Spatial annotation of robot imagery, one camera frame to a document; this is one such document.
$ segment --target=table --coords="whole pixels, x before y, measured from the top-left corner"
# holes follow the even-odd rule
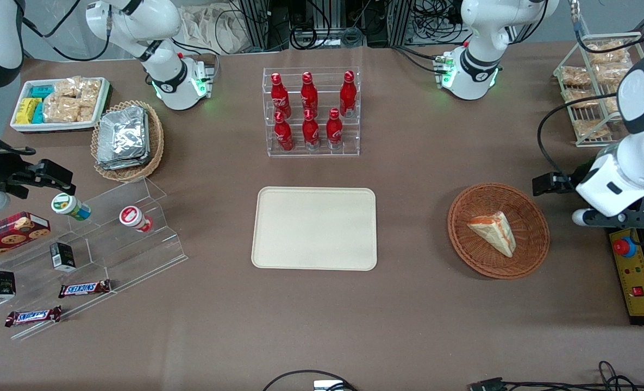
[[[561,102],[550,74],[570,47],[511,47],[496,86],[475,102],[439,91],[428,72],[389,49],[226,56],[213,99],[183,112],[160,104],[135,60],[27,62],[24,80],[103,76],[115,87],[112,103],[140,99],[155,107],[166,151],[151,179],[168,194],[167,220],[190,259],[24,342],[9,341],[0,318],[0,390],[256,391],[305,368],[334,372],[365,390],[464,389],[495,376],[597,381],[600,360],[644,380],[644,327],[628,326],[603,231],[572,224],[570,213],[582,205],[576,196],[535,200],[551,229],[551,250],[522,280],[481,277],[448,240],[448,208],[466,186],[498,181],[530,193],[531,178],[551,170],[535,130]],[[361,57],[361,156],[270,159],[262,68]],[[23,136],[7,129],[4,139],[74,171],[81,199],[117,185],[93,171],[88,133]],[[572,140],[567,116],[548,122],[545,143],[567,168],[593,153]],[[376,268],[255,268],[254,211],[264,186],[374,190]],[[33,189],[8,211],[51,216],[53,194]],[[313,379],[300,376],[275,389],[311,389]]]

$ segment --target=wicker basket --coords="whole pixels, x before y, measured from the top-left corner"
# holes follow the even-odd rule
[[[471,218],[502,211],[517,247],[512,258],[476,235]],[[467,188],[454,199],[448,213],[448,232],[454,250],[466,264],[492,278],[513,280],[533,273],[546,258],[550,241],[541,210],[520,190],[499,183]]]
[[[148,111],[148,131],[150,132],[150,151],[153,155],[150,162],[145,166],[135,166],[128,168],[121,168],[118,170],[105,170],[101,168],[98,164],[95,164],[95,171],[100,173],[104,178],[108,180],[129,182],[134,181],[140,178],[141,176],[148,176],[155,171],[160,164],[162,159],[162,152],[165,150],[165,136],[162,133],[162,123],[158,118],[158,114],[155,113],[155,110],[150,107],[149,104],[145,102],[136,102],[130,100],[128,102],[121,102],[115,106],[107,109],[109,111],[118,111],[127,108],[135,104],[136,106],[141,106],[143,109]],[[90,144],[90,153],[92,157],[97,160],[97,138],[99,133],[100,123],[95,124],[95,129],[92,131],[92,144]]]

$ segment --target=yellow snack package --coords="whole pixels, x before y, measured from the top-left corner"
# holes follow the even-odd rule
[[[16,124],[31,124],[36,105],[41,103],[41,98],[23,98],[20,109],[15,114]]]

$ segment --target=cookie box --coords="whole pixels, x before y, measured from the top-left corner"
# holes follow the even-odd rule
[[[5,218],[0,221],[0,255],[50,232],[48,220],[26,211]]]

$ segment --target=red bottle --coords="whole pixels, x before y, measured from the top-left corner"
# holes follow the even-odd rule
[[[285,121],[284,114],[277,111],[274,114],[274,119],[276,119],[274,131],[276,132],[276,139],[278,140],[280,147],[284,151],[292,151],[292,149],[295,148],[295,141],[292,140],[290,125]]]
[[[276,111],[280,111],[285,114],[285,118],[290,118],[292,114],[292,109],[290,108],[290,100],[287,98],[287,89],[280,81],[280,74],[272,73],[271,74],[271,99],[274,101],[274,107]]]
[[[312,110],[306,109],[304,115],[305,121],[302,122],[302,135],[305,138],[305,148],[314,151],[320,147],[320,127],[315,121]]]
[[[341,149],[343,145],[341,141],[341,131],[343,124],[339,119],[339,109],[336,107],[329,110],[329,121],[327,121],[327,143],[329,149]]]
[[[339,111],[341,111],[342,117],[353,117],[356,115],[356,94],[358,90],[356,89],[356,84],[354,82],[355,74],[353,71],[347,70],[343,74],[343,86],[341,87],[341,106]]]
[[[312,83],[312,74],[305,72],[302,74],[302,89],[300,90],[302,97],[302,109],[309,109],[312,111],[314,118],[317,118],[317,105],[319,98],[317,97],[317,87]]]

